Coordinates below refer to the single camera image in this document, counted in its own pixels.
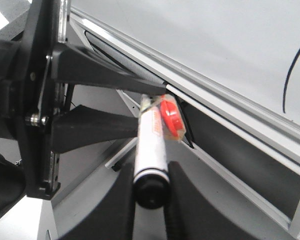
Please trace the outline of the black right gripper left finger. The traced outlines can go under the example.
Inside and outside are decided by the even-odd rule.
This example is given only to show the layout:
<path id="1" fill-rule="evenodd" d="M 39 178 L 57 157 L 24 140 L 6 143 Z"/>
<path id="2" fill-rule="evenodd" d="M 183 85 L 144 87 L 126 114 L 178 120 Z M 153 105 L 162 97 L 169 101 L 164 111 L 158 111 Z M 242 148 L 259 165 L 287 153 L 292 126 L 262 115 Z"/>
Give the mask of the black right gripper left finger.
<path id="1" fill-rule="evenodd" d="M 134 165 L 125 164 L 101 202 L 61 240 L 131 240 L 135 200 Z"/>

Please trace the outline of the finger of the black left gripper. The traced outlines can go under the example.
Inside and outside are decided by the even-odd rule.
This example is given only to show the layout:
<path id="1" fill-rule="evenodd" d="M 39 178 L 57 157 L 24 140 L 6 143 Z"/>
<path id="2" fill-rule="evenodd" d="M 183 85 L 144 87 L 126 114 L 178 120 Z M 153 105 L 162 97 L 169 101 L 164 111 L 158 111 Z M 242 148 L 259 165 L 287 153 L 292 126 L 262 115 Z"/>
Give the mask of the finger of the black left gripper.
<path id="1" fill-rule="evenodd" d="M 51 78 L 56 83 L 127 90 L 130 92 L 163 95 L 166 86 L 142 79 L 110 64 L 85 47 L 57 43 L 52 52 Z"/>
<path id="2" fill-rule="evenodd" d="M 135 138 L 138 118 L 79 105 L 52 123 L 51 148 L 66 153 L 96 143 Z"/>

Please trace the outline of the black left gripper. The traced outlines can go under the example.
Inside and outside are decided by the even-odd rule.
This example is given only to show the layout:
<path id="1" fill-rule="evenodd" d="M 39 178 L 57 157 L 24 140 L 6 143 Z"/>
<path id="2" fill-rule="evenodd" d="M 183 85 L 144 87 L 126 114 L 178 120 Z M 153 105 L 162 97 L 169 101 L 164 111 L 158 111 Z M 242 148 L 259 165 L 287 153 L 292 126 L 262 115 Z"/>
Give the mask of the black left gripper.
<path id="1" fill-rule="evenodd" d="M 60 188 L 60 156 L 52 122 L 65 103 L 65 86 L 52 79 L 53 51 L 67 41 L 68 0 L 34 0 L 22 37 L 0 39 L 0 138 L 18 143 L 21 160 L 0 154 L 0 219 L 22 197 L 50 200 Z"/>

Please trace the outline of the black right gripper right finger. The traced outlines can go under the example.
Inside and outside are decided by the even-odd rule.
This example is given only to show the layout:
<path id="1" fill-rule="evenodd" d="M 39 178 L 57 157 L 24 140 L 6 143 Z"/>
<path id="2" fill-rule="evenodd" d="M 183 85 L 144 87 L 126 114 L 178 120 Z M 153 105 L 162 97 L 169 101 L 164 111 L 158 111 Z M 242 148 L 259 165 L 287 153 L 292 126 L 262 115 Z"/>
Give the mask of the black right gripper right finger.
<path id="1" fill-rule="evenodd" d="M 255 240 L 220 213 L 195 187 L 181 165 L 168 164 L 170 198 L 164 206 L 168 240 Z"/>

